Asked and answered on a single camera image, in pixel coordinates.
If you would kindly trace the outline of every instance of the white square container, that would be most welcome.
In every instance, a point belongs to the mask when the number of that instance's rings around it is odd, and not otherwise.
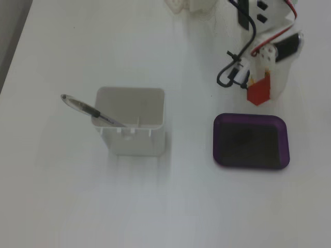
[[[92,124],[114,154],[159,156],[166,143],[164,106],[162,89],[103,87],[95,108],[127,127],[109,127],[94,117]]]

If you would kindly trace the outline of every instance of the gray wall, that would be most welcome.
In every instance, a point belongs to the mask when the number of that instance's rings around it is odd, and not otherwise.
[[[0,91],[33,0],[0,0]]]

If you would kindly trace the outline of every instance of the red wire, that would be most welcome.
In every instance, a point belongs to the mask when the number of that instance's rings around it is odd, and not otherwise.
[[[293,6],[293,4],[291,3],[290,0],[285,0],[286,4],[291,8],[291,10],[294,13],[294,20],[298,17],[298,14],[295,11],[295,8]],[[289,26],[288,28],[285,28],[283,31],[279,32],[278,34],[270,37],[269,39],[267,39],[266,41],[262,42],[260,45],[258,45],[256,48],[254,48],[252,50],[252,52],[250,53],[250,55],[252,55],[253,57],[256,57],[260,48],[267,45],[269,42],[271,42],[272,40],[276,39],[277,37],[281,36],[282,34],[284,34],[286,31],[288,31],[289,29],[291,29],[291,27],[293,27],[294,23]]]

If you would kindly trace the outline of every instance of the wire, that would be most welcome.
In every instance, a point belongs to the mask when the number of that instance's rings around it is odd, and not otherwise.
[[[296,18],[298,17],[298,14],[296,13],[296,10],[295,10],[293,4],[291,3],[290,0],[285,0],[285,3],[291,8],[292,12],[294,13],[294,20],[296,20]],[[272,40],[278,38],[279,36],[281,36],[282,34],[284,34],[285,32],[287,32],[288,30],[290,30],[291,27],[293,27],[293,25],[294,25],[294,23],[291,26],[285,28],[283,31],[279,32],[278,34],[276,34],[276,35],[270,37],[269,39],[265,40],[264,42],[262,42],[260,45],[258,45],[256,48],[254,48],[251,51],[250,55],[252,55],[253,57],[256,57],[257,54],[258,54],[258,52],[259,52],[259,50],[261,49],[261,47],[264,47],[265,45],[267,45],[268,43],[270,43]]]
[[[230,80],[227,84],[224,84],[221,82],[220,78],[222,76],[222,74],[228,70],[230,67],[232,67],[236,62],[240,61],[241,56],[243,55],[243,53],[249,48],[249,46],[253,43],[256,35],[257,35],[257,27],[254,23],[254,20],[249,16],[248,13],[246,13],[243,9],[241,9],[241,7],[238,5],[238,3],[236,3],[234,0],[229,0],[229,2],[236,7],[237,10],[239,10],[249,21],[249,23],[252,25],[253,28],[253,34],[252,37],[250,38],[250,40],[247,42],[247,44],[242,48],[242,50],[239,52],[238,55],[232,54],[229,51],[227,52],[228,55],[230,55],[232,57],[232,62],[229,63],[227,66],[225,66],[217,75],[217,84],[219,84],[220,86],[224,87],[224,88],[228,88],[230,86],[232,86],[232,84],[234,83],[233,80]]]

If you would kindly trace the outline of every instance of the white plastic object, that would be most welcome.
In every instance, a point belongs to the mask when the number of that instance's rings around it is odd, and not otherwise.
[[[198,10],[208,11],[217,0],[165,0],[166,4],[175,14],[182,9],[189,9],[191,12]]]
[[[212,8],[216,1],[217,0],[188,0],[191,12],[198,10],[208,11]]]
[[[114,154],[159,156],[166,144],[164,100],[162,89],[103,87],[95,108],[127,127],[109,127],[93,117],[92,124]]]
[[[257,33],[262,33],[270,28],[277,27],[283,23],[286,16],[291,12],[290,7],[284,0],[261,0],[267,5],[266,9],[258,6],[259,0],[249,0],[249,15],[255,22]],[[266,17],[265,23],[258,20],[258,15]]]
[[[184,8],[184,2],[187,0],[165,0],[166,4],[169,8],[174,12],[174,14],[178,14]]]
[[[234,81],[242,84],[244,83],[244,80],[247,77],[247,72],[249,70],[250,63],[246,58],[241,57],[241,61],[237,63],[236,67],[239,70],[239,72],[235,76]]]
[[[256,66],[259,72],[257,80],[264,77],[265,69],[270,71],[270,98],[276,100],[280,94],[284,91],[286,83],[288,81],[289,72],[291,69],[292,62],[296,60],[302,51],[304,46],[304,35],[300,33],[300,45],[297,52],[288,58],[276,63],[277,49],[272,43],[268,43],[260,49],[260,53],[257,55]]]

